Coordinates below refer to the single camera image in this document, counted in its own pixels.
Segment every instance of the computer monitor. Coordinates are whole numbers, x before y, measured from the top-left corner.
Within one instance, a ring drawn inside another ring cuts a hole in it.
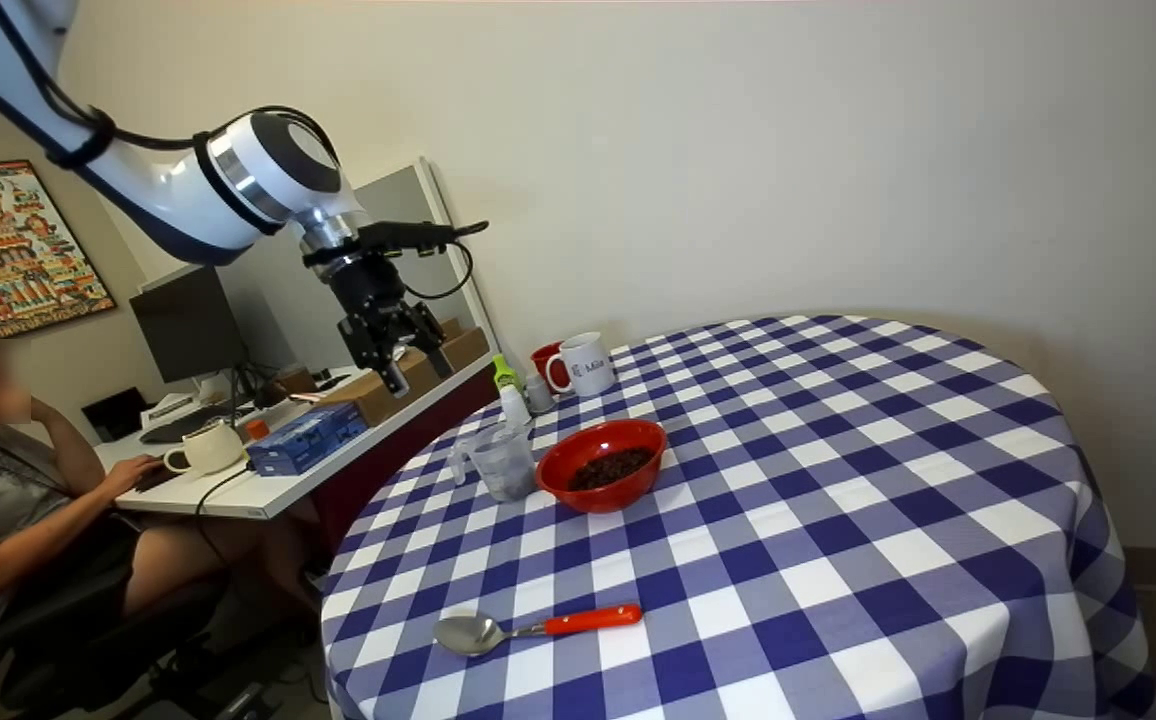
[[[196,267],[132,297],[132,310],[169,384],[223,366],[239,372],[247,360],[216,267]]]

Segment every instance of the table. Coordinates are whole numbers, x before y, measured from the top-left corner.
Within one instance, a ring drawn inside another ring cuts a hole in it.
[[[115,503],[130,510],[166,510],[166,516],[273,521],[283,507],[291,507],[297,500],[304,500],[308,490],[317,490],[321,484],[327,484],[341,468],[347,468],[353,459],[361,459],[363,450],[385,443],[409,418],[416,418],[421,413],[429,413],[433,404],[441,404],[443,395],[464,388],[469,379],[477,379],[490,364],[493,364],[493,354],[477,354],[471,364],[464,364],[461,372],[441,379],[433,392],[406,404],[400,413],[391,413],[377,428],[361,430],[357,439],[341,443],[337,450],[327,450],[324,459],[317,459],[300,476],[239,472],[231,478],[169,478],[169,484],[157,484],[146,490],[126,490]],[[119,455],[146,455],[146,450],[166,450],[166,446],[146,446],[138,437],[130,437],[119,443],[101,443],[95,450],[107,468]]]
[[[1115,528],[1047,392],[982,345],[867,317],[728,321],[611,351],[538,455],[658,417],[652,495],[493,503],[477,413],[361,510],[321,613],[337,717],[1153,717]],[[441,616],[646,622],[464,659]]]

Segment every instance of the keyboard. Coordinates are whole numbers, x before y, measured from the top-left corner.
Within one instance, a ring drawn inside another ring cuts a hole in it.
[[[216,417],[223,417],[223,406],[199,406],[191,417],[175,417],[161,428],[139,430],[139,443],[182,443],[187,430],[213,422]]]

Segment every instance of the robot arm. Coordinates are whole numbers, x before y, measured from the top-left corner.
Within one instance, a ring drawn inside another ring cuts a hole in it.
[[[391,392],[406,388],[391,372],[391,348],[406,341],[450,372],[437,351],[441,328],[429,309],[406,305],[387,247],[443,247],[464,230],[361,230],[327,131],[297,106],[254,106],[191,138],[138,135],[106,112],[77,106],[53,82],[69,16],[74,0],[0,0],[0,112],[44,143],[53,162],[81,170],[187,263],[227,263],[260,236],[300,222],[308,263],[344,305],[341,334],[353,360],[377,366]]]

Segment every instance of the spoon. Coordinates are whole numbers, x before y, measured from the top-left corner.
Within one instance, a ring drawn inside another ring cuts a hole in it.
[[[617,607],[554,616],[545,622],[524,622],[517,631],[499,626],[493,616],[443,616],[433,637],[450,650],[483,657],[495,643],[517,640],[517,637],[580,637],[596,626],[623,626],[623,622],[636,622],[641,616],[646,616],[641,602],[617,602]]]

